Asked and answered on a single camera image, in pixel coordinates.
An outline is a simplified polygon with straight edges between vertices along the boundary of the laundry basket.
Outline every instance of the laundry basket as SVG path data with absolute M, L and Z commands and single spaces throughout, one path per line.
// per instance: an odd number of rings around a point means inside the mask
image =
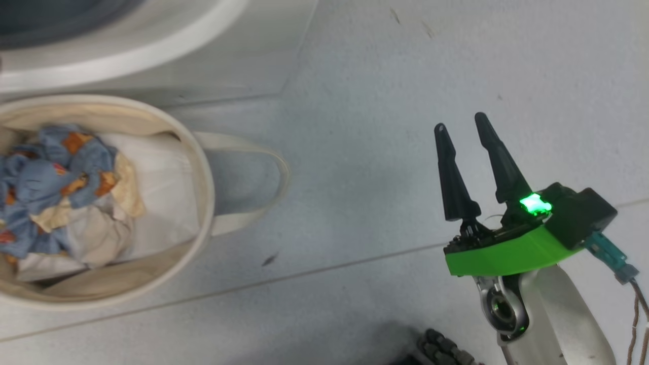
M 147 136 L 174 134 L 190 161 L 200 223 L 191 241 L 139 260 L 85 271 L 70 281 L 65 293 L 50 295 L 39 286 L 15 280 L 11 266 L 0 260 L 0 299 L 45 310 L 76 310 L 113 305 L 161 285 L 198 255 L 212 236 L 243 228 L 263 216 L 286 193 L 290 178 L 286 161 L 272 150 L 224 134 L 190 132 L 169 114 L 150 105 L 101 95 L 57 95 L 0 105 L 0 148 L 12 131 L 37 131 L 44 125 L 75 123 L 90 132 Z M 280 184 L 275 198 L 252 212 L 214 216 L 214 181 L 204 150 L 265 153 L 276 159 Z

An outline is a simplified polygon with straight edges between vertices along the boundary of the blue cloth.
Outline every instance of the blue cloth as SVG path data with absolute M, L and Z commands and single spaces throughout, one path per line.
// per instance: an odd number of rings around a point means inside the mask
M 67 250 L 65 227 L 43 232 L 30 215 L 54 207 L 64 196 L 73 208 L 92 204 L 105 189 L 117 151 L 76 125 L 45 127 L 40 144 L 17 145 L 0 156 L 0 252 L 25 258 L 28 253 Z

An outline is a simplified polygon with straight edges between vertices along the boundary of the cable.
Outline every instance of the cable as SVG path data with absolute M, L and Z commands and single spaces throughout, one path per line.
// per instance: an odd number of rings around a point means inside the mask
M 631 365 L 633 362 L 633 349 L 635 348 L 635 341 L 637 339 L 637 326 L 640 319 L 640 300 L 635 296 L 633 301 L 633 325 L 631 326 L 631 344 L 629 344 L 629 351 L 626 353 L 626 365 Z
M 635 290 L 635 295 L 637 295 L 640 304 L 643 306 L 644 315 L 647 317 L 647 320 L 649 320 L 649 306 L 647 306 L 647 300 L 644 298 L 643 291 L 640 290 L 640 286 L 635 279 L 631 279 L 629 283 L 631 283 L 633 290 Z
M 644 298 L 643 291 L 640 289 L 640 286 L 638 285 L 638 282 L 635 279 L 632 279 L 630 281 L 631 286 L 633 287 L 633 290 L 635 290 L 635 297 L 638 299 L 640 305 L 642 305 L 642 308 L 644 310 L 644 315 L 647 318 L 647 321 L 649 321 L 649 306 L 647 305 L 647 300 Z M 647 347 L 649 346 L 649 327 L 644 331 L 644 338 L 643 338 L 643 348 L 642 352 L 640 352 L 640 365 L 644 365 L 644 361 L 646 360 L 647 357 Z

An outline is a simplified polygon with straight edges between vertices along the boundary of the basket handle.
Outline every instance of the basket handle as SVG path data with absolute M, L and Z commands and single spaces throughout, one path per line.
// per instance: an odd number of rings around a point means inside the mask
M 261 218 L 270 208 L 277 204 L 286 195 L 289 181 L 291 180 L 291 170 L 288 162 L 284 160 L 277 152 L 266 147 L 262 147 L 241 137 L 229 136 L 227 134 L 193 132 L 203 149 L 210 151 L 235 151 L 235 152 L 254 152 L 265 153 L 275 158 L 277 168 L 280 170 L 280 184 L 277 187 L 275 197 L 265 207 L 255 209 L 250 212 L 223 214 L 215 216 L 212 222 L 212 236 L 219 236 L 242 229 L 252 222 Z

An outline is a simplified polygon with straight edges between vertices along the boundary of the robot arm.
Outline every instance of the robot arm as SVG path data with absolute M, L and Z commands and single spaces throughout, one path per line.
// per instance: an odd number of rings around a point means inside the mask
M 477 221 L 480 206 L 469 197 L 447 128 L 437 125 L 445 217 L 462 222 L 444 250 L 450 273 L 476 281 L 509 365 L 614 364 L 602 330 L 557 263 L 586 249 L 620 283 L 632 281 L 638 271 L 602 234 L 617 211 L 590 188 L 577 193 L 557 182 L 533 192 L 487 116 L 477 113 L 475 120 L 489 152 L 496 199 L 507 209 L 500 229 Z

